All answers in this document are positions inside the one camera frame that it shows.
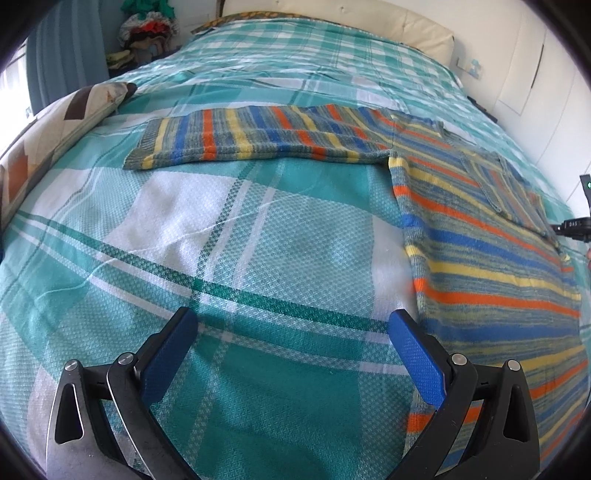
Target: patterned pillow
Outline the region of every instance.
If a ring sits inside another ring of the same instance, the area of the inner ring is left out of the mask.
[[[39,112],[0,158],[2,232],[51,166],[136,90],[124,82],[91,85]]]

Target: striped sweater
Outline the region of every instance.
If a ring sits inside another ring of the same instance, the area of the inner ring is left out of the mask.
[[[474,363],[522,364],[534,402],[541,462],[564,443],[588,394],[573,267],[540,199],[498,155],[435,122],[397,113],[389,159],[413,268],[419,323]],[[454,465],[478,418],[474,405],[446,459]],[[406,448],[432,410],[418,394]]]
[[[389,163],[417,322],[474,363],[520,361],[544,466],[582,415],[589,389],[580,293],[540,198],[504,158],[436,122],[337,105],[211,109],[153,120],[124,168],[278,157]],[[479,408],[470,409],[444,466],[459,460]],[[407,449],[431,414],[415,392]]]

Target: bedsheet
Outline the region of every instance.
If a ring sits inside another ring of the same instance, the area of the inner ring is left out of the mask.
[[[110,362],[189,304],[200,335],[154,414],[200,475],[384,478],[413,396],[385,320],[416,311],[388,170],[282,159],[125,171],[147,122],[244,105],[386,107],[501,153],[551,221],[566,206],[448,69],[354,29],[237,21],[118,80],[135,97],[64,155],[5,233],[2,421],[43,467],[65,360]],[[565,248],[589,349],[587,269],[578,244]]]

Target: headboard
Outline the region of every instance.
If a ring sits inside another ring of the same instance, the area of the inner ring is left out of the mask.
[[[445,66],[452,60],[451,30],[381,0],[225,0],[221,10],[223,15],[271,11],[320,18],[404,43]]]

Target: curtain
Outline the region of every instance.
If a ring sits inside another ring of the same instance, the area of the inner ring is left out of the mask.
[[[61,0],[27,40],[31,109],[109,79],[99,0]]]

